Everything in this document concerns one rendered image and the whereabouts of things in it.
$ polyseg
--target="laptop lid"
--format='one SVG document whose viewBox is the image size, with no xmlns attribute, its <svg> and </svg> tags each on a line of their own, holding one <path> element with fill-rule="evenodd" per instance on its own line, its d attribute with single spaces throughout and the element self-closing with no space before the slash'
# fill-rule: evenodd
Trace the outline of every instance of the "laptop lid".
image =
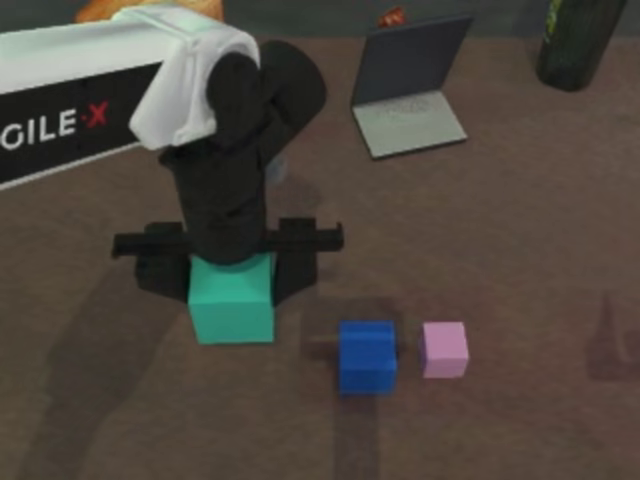
<svg viewBox="0 0 640 480">
<path fill-rule="evenodd" d="M 455 15 L 373 31 L 365 42 L 352 105 L 439 90 L 472 22 L 472 15 Z"/>
</svg>

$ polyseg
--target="green block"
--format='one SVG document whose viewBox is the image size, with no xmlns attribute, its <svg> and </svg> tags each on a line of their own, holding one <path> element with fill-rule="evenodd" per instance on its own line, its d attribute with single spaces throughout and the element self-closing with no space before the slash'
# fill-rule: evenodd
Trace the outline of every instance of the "green block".
<svg viewBox="0 0 640 480">
<path fill-rule="evenodd" d="M 198 343 L 273 342 L 272 278 L 270 254 L 228 267 L 193 257 L 188 304 Z"/>
</svg>

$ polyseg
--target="open laptop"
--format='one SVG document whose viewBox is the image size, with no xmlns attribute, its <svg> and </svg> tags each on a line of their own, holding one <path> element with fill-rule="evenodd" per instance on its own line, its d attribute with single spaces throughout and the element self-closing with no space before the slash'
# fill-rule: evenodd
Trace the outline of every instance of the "open laptop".
<svg viewBox="0 0 640 480">
<path fill-rule="evenodd" d="M 351 108 L 374 160 L 467 139 L 440 88 L 472 22 L 440 17 L 367 37 Z"/>
</svg>

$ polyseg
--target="pink cube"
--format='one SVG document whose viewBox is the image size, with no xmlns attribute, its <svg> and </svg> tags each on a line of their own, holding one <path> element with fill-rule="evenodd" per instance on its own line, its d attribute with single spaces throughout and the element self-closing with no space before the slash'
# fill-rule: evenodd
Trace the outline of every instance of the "pink cube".
<svg viewBox="0 0 640 480">
<path fill-rule="evenodd" d="M 420 341 L 424 378 L 459 378 L 469 363 L 462 322 L 427 322 Z"/>
</svg>

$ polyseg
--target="red object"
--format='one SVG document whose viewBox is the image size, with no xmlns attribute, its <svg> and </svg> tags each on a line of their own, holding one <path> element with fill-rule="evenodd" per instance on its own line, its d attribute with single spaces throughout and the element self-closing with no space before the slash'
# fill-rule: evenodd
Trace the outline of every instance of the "red object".
<svg viewBox="0 0 640 480">
<path fill-rule="evenodd" d="M 404 8 L 395 7 L 389 10 L 387 13 L 378 18 L 378 27 L 393 27 L 395 25 L 403 25 L 407 23 L 407 18 L 404 15 Z"/>
</svg>

